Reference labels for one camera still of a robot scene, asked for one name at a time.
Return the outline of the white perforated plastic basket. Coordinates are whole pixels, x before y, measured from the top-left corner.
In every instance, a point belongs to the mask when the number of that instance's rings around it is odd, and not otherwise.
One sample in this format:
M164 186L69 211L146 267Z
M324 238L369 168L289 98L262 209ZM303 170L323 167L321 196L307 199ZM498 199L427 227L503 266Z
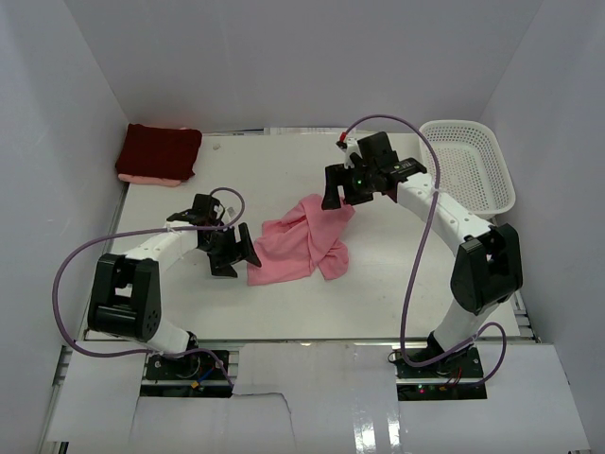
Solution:
M423 165L441 170L441 190L475 215L490 219L508 212L516 202L510 173L495 134L466 120L435 120L423 124L419 141Z

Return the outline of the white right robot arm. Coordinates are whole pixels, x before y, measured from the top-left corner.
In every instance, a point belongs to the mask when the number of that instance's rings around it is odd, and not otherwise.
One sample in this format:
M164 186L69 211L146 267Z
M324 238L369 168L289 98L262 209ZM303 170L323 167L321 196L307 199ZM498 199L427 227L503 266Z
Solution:
M414 158L402 160L381 131L359 140L342 136L341 164L325 168L322 210L372 201L381 194L424 221L421 237L437 235L455 257L450 278L453 302L418 354L402 362L429 367L466 349L483 324L523 284L519 236L468 211L438 187L436 174Z

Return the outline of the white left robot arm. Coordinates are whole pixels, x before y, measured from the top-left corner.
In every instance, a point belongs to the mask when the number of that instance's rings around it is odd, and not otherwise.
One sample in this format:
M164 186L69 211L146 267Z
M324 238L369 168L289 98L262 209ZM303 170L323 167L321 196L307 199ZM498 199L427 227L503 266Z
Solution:
M235 278L234 265L260 268L248 225L225 219L226 208L213 194L197 194L190 208L172 214L161 232L124 253L105 253L96 264L88 327L136 341L166 355L196 346L194 335L163 315L161 278L186 254L207 254L214 277Z

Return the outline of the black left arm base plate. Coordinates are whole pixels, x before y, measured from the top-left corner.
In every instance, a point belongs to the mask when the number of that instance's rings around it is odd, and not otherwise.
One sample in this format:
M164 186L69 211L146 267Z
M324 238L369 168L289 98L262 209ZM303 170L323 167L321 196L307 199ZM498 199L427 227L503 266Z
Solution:
M148 358L140 388L142 397L230 398L232 387L220 367L230 372L232 355L214 350L217 359L206 353L184 358Z

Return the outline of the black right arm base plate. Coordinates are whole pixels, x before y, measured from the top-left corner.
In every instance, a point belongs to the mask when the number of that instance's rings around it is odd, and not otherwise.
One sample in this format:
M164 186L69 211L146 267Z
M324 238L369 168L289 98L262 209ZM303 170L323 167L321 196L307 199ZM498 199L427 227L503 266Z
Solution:
M486 386L480 384L483 367L476 347L467 348L453 359L424 368L412 367L395 350L389 362L396 368L396 389L400 402L486 400Z

